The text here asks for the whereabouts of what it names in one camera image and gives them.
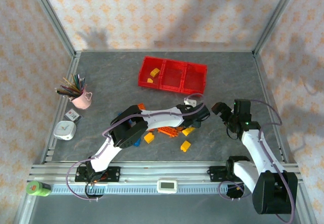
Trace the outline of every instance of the pink pencil holder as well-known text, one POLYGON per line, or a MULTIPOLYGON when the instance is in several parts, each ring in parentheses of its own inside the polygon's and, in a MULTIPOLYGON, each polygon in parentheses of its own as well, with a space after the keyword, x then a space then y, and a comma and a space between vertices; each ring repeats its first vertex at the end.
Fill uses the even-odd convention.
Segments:
POLYGON ((82 94, 79 97, 72 99, 71 102, 78 109, 87 109, 91 105, 91 98, 92 93, 87 92, 86 89, 84 89, 82 94))

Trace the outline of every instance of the red compartment tray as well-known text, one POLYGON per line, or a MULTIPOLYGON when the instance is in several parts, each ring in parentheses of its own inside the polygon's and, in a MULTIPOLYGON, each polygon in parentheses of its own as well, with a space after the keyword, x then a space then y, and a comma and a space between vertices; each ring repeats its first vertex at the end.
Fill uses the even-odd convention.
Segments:
POLYGON ((207 65, 146 56, 138 75, 138 86, 183 94, 204 93, 207 65), (159 74, 150 76, 153 69, 159 74))

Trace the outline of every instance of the alarm clock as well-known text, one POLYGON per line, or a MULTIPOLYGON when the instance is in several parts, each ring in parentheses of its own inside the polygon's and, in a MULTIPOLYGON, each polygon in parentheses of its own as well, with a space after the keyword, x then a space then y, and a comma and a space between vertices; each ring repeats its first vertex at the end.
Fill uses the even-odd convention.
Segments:
POLYGON ((68 141, 73 138, 76 132, 76 125, 72 121, 63 120, 57 123, 54 129, 54 137, 68 141))

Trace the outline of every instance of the patterned wallpaper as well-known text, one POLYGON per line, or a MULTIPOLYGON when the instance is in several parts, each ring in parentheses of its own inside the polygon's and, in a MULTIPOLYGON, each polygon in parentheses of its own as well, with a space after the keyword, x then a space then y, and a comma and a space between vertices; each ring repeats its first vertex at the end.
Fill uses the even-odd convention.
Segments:
POLYGON ((37 0, 0 0, 0 217, 12 223, 70 57, 37 0))
POLYGON ((324 0, 291 0, 261 52, 318 223, 324 223, 324 0))
POLYGON ((279 0, 50 0, 76 50, 251 51, 279 0))

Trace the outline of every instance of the yellow cube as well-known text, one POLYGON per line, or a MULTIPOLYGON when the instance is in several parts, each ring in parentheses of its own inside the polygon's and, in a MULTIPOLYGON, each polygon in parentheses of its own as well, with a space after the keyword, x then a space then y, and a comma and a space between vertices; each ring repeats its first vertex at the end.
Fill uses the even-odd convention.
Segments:
POLYGON ((194 127, 189 127, 189 128, 187 128, 187 129, 184 129, 183 131, 182 131, 182 133, 185 135, 185 136, 187 136, 187 135, 189 135, 191 132, 193 132, 194 131, 194 127))
POLYGON ((155 77, 156 75, 158 75, 159 72, 160 72, 160 70, 155 68, 154 70, 151 71, 150 75, 151 75, 151 77, 155 77))
POLYGON ((191 146, 189 141, 184 141, 184 143, 182 143, 180 150, 186 152, 189 147, 191 146))
POLYGON ((147 134, 146 136, 144 136, 144 140, 147 142, 147 143, 151 143, 151 141, 154 140, 154 135, 150 132, 149 134, 147 134))

